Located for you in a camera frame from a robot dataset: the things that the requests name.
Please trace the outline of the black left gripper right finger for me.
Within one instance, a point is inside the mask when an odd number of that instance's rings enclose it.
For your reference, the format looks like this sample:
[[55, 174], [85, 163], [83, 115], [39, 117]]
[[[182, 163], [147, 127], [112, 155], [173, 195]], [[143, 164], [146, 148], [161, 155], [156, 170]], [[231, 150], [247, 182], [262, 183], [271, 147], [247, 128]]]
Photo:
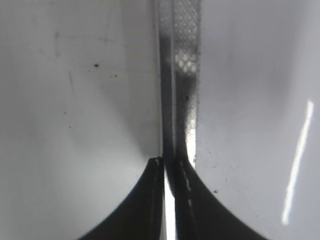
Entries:
[[188, 160], [175, 159], [169, 166], [179, 240], [265, 239], [212, 195]]

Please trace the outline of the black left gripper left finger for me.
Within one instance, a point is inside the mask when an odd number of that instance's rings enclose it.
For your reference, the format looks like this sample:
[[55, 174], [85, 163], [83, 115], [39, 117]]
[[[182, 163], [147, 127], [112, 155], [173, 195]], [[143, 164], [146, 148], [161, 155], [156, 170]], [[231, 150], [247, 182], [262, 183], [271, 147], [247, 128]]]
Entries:
[[82, 240], [159, 240], [164, 198], [164, 160], [150, 158], [121, 204]]

